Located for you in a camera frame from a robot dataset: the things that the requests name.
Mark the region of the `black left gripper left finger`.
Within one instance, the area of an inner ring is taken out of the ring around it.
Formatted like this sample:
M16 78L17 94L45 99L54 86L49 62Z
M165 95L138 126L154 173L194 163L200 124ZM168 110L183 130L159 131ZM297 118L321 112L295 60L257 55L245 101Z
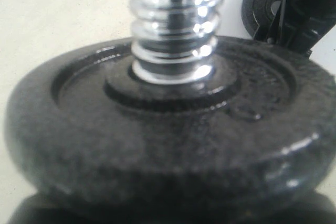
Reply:
M18 205L7 223L68 223L68 213L46 196L35 194Z

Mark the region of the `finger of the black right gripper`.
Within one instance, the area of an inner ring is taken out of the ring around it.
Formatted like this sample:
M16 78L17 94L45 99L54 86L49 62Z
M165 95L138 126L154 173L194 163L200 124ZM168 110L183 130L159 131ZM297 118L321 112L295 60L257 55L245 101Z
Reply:
M311 48L335 26L335 0L290 0L286 41L270 44L309 56Z

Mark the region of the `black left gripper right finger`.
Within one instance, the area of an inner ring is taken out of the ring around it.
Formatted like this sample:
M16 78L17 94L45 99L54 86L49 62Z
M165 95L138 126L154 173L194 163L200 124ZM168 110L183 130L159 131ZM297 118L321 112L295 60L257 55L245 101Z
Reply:
M287 209L286 217L289 223L335 224L335 203L314 191Z

